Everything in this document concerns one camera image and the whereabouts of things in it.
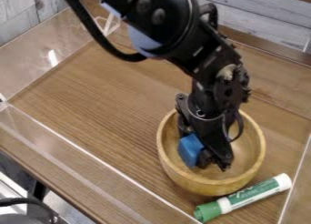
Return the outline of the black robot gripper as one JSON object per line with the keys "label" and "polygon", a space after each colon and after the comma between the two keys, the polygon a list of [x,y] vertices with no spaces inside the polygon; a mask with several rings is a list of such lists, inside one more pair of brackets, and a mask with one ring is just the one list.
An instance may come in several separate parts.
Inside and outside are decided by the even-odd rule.
{"label": "black robot gripper", "polygon": [[236,110],[229,108],[216,117],[202,117],[184,93],[176,95],[176,110],[180,136],[194,134],[204,146],[197,155],[196,166],[205,169],[210,164],[216,164],[218,169],[225,171],[234,158],[228,130],[234,122]]}

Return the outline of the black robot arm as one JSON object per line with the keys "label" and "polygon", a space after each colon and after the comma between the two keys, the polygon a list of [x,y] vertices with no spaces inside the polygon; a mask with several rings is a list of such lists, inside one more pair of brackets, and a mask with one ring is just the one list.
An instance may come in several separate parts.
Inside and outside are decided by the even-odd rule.
{"label": "black robot arm", "polygon": [[100,0],[128,24],[136,47],[118,51],[80,0],[65,0],[98,45],[121,60],[169,61],[190,78],[192,90],[174,97],[178,155],[186,167],[230,168],[234,155],[229,128],[244,129],[238,107],[249,99],[249,75],[234,46],[218,31],[217,7],[196,0]]}

